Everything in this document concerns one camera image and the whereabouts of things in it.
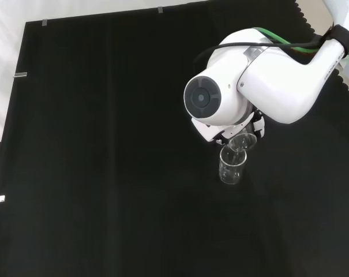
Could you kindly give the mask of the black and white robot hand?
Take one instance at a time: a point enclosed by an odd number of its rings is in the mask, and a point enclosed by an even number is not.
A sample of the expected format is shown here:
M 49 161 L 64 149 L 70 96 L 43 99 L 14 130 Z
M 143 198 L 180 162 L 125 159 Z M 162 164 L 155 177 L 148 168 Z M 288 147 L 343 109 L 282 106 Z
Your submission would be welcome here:
M 227 126 L 222 130 L 214 140 L 220 144 L 227 144 L 233 137 L 241 133 L 251 133 L 258 139 L 265 134 L 265 120 L 262 112 L 258 109 L 254 110 L 243 123 L 233 126 Z

